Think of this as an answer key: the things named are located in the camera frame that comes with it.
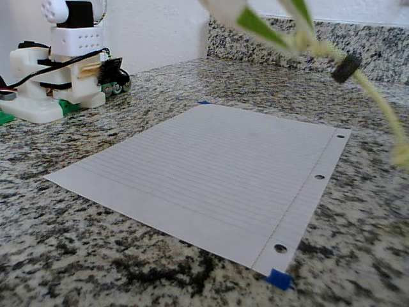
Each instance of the notebook paper sheet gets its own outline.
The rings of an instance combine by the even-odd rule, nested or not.
[[[349,136],[205,105],[46,178],[269,275],[291,262]]]

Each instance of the black wire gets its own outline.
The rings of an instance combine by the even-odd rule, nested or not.
[[[28,80],[30,80],[31,78],[34,78],[34,77],[36,77],[38,75],[47,74],[49,72],[53,72],[55,70],[62,69],[62,68],[67,67],[69,65],[84,61],[85,59],[92,58],[93,56],[96,56],[96,55],[98,55],[98,54],[100,54],[102,52],[106,52],[106,53],[109,54],[109,49],[108,48],[102,48],[100,50],[87,53],[87,54],[85,54],[83,56],[78,56],[78,57],[76,57],[74,59],[70,59],[70,60],[68,60],[66,62],[56,63],[55,66],[49,67],[49,68],[44,68],[44,69],[39,70],[37,72],[33,72],[33,73],[29,74],[27,77],[20,80],[19,82],[15,83],[15,84],[12,84],[12,85],[9,85],[6,88],[9,88],[9,89],[18,88],[19,86],[22,86],[24,83],[26,83]]]

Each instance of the blue painter's tape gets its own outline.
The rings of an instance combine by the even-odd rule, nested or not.
[[[291,275],[272,269],[271,274],[266,278],[266,281],[281,290],[287,291],[291,287],[293,278]]]

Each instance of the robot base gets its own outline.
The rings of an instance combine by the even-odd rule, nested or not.
[[[51,97],[42,100],[26,97],[17,97],[12,101],[0,100],[0,109],[33,123],[49,123],[64,116],[58,101]]]
[[[76,111],[80,107],[98,107],[104,103],[104,93],[98,93],[89,102],[77,105],[70,104],[65,100],[56,100],[52,97],[35,100],[18,96],[12,101],[0,100],[0,110],[32,123],[49,123],[61,119],[65,114]]]

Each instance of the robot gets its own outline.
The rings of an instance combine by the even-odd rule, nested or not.
[[[24,42],[10,54],[14,77],[0,96],[0,110],[34,123],[58,120],[70,111],[105,104],[105,98],[130,89],[122,59],[104,48],[103,0],[43,0],[51,27],[51,46]],[[102,54],[109,57],[102,61]]]

